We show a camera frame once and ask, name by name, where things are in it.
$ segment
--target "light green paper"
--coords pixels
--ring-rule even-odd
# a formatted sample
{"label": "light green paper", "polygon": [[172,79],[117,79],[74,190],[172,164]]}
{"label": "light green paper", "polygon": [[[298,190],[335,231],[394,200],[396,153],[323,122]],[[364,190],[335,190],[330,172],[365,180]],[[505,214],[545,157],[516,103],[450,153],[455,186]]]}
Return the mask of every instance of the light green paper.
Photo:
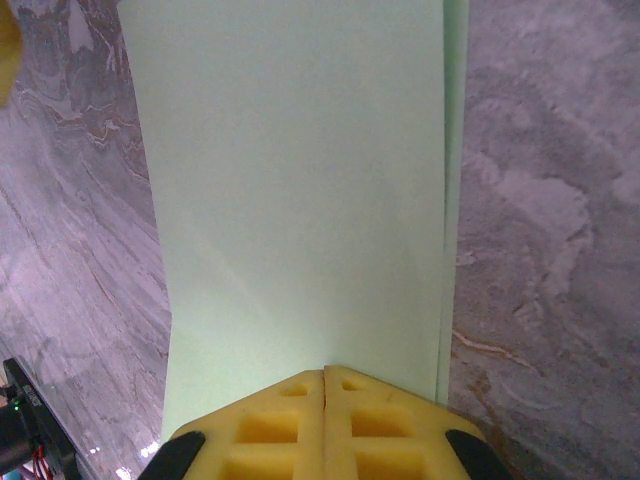
{"label": "light green paper", "polygon": [[325,364],[435,398],[442,4],[119,11],[173,312],[164,437]]}
{"label": "light green paper", "polygon": [[446,405],[449,395],[453,300],[456,279],[458,211],[460,209],[460,169],[464,130],[465,80],[469,0],[444,0],[445,72],[445,237],[440,331],[440,358],[436,402]]}

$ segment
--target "marble surface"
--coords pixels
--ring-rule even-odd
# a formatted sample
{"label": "marble surface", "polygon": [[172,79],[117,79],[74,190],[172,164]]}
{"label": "marble surface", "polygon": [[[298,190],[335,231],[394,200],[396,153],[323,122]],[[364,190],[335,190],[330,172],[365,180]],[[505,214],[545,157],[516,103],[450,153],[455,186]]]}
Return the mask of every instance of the marble surface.
{"label": "marble surface", "polygon": [[522,478],[640,478],[640,3],[471,2],[450,404]]}
{"label": "marble surface", "polygon": [[[0,356],[135,478],[170,314],[115,2],[11,3]],[[638,2],[472,2],[450,402],[518,478],[639,476],[639,46]]]}
{"label": "marble surface", "polygon": [[170,313],[115,3],[10,3],[0,357],[26,359],[101,478],[133,477],[159,439]]}

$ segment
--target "gray marble wall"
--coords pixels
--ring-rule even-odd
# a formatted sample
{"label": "gray marble wall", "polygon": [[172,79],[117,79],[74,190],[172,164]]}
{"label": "gray marble wall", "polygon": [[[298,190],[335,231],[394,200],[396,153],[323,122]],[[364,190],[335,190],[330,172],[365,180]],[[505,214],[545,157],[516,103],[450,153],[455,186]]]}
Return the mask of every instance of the gray marble wall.
{"label": "gray marble wall", "polygon": [[[0,356],[135,478],[170,314],[115,1],[11,3]],[[470,27],[451,404],[520,478],[638,478],[640,4],[474,0]]]}
{"label": "gray marble wall", "polygon": [[159,439],[170,314],[117,12],[10,3],[25,50],[0,110],[0,357],[25,357],[101,478],[127,478]]}
{"label": "gray marble wall", "polygon": [[640,478],[640,2],[471,4],[451,404],[527,478]]}

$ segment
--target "square hole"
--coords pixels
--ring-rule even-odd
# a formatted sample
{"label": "square hole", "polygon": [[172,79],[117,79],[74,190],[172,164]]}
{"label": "square hole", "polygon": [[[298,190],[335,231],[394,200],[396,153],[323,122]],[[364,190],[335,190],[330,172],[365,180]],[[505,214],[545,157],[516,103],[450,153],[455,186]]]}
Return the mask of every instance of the square hole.
{"label": "square hole", "polygon": [[358,480],[424,480],[424,457],[419,451],[356,452]]}
{"label": "square hole", "polygon": [[351,380],[343,380],[342,389],[346,390],[347,392],[355,392],[357,390],[362,390],[362,387]]}
{"label": "square hole", "polygon": [[413,437],[411,413],[396,407],[363,407],[351,412],[354,437]]}
{"label": "square hole", "polygon": [[296,443],[297,412],[252,413],[240,422],[237,443]]}
{"label": "square hole", "polygon": [[307,386],[304,384],[296,385],[295,387],[288,388],[284,392],[282,392],[282,396],[284,397],[304,397],[309,390]]}
{"label": "square hole", "polygon": [[222,480],[293,480],[293,457],[246,458],[228,460]]}

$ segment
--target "black plastic piece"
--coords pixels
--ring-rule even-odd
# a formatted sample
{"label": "black plastic piece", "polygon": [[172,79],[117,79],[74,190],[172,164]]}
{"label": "black plastic piece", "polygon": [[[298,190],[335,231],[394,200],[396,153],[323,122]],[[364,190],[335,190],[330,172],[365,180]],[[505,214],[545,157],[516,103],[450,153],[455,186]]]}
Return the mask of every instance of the black plastic piece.
{"label": "black plastic piece", "polygon": [[19,407],[0,408],[0,476],[27,463],[33,450]]}
{"label": "black plastic piece", "polygon": [[17,394],[18,392],[16,391],[16,387],[14,387],[13,385],[6,385],[4,387],[0,387],[0,396],[3,396],[4,398],[6,398],[7,402],[10,402],[11,400],[13,400]]}
{"label": "black plastic piece", "polygon": [[165,443],[138,480],[182,480],[204,445],[202,432],[189,432]]}
{"label": "black plastic piece", "polygon": [[462,430],[449,430],[445,436],[471,480],[513,480],[487,443]]}
{"label": "black plastic piece", "polygon": [[[5,360],[3,365],[9,385],[15,388],[12,404],[18,404],[16,413],[20,414],[32,452],[42,446],[47,464],[54,475],[62,473],[65,480],[82,480],[73,444],[35,385],[15,358]],[[3,433],[5,428],[0,423]]]}

